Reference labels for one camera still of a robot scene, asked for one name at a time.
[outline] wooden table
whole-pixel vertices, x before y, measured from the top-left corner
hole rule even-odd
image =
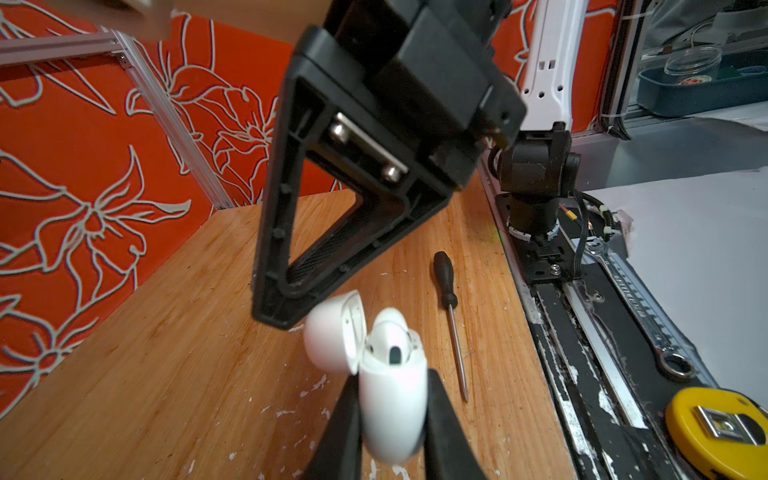
[[[297,251],[353,199],[349,191],[303,198]],[[259,207],[216,212],[0,422],[0,478],[299,478],[346,377],[310,363],[300,329],[250,318],[259,215]],[[455,266],[469,403],[431,276],[438,250]],[[340,292],[352,289],[369,326],[396,306],[421,334],[489,480],[575,477],[477,176]],[[424,478],[422,453],[405,474],[364,455],[366,480]]]

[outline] metal screw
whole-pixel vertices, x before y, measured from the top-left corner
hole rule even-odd
[[[394,164],[387,164],[382,169],[382,177],[384,180],[390,181],[394,184],[400,181],[400,175],[402,172]]]
[[[346,125],[342,125],[339,122],[333,122],[331,126],[328,127],[328,135],[340,144],[345,144],[349,141],[349,129]]]

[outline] tape measure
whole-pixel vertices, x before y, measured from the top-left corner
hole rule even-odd
[[[768,412],[746,396],[684,389],[667,407],[666,420],[680,452],[708,478],[768,480]]]

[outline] white charging case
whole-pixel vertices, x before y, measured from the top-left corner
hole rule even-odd
[[[359,375],[363,438],[373,458],[402,464],[419,450],[428,367],[419,334],[399,310],[382,310],[368,334],[357,290],[333,297],[307,316],[304,347],[318,368]]]

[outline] wrench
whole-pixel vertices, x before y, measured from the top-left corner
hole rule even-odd
[[[656,363],[661,372],[672,380],[686,382],[696,375],[696,368],[680,349],[669,340],[655,320],[656,314],[647,308],[637,289],[625,279],[616,263],[609,255],[610,247],[600,238],[587,241],[587,252],[591,254],[605,270],[614,288],[630,310],[635,322],[643,330],[656,356]]]

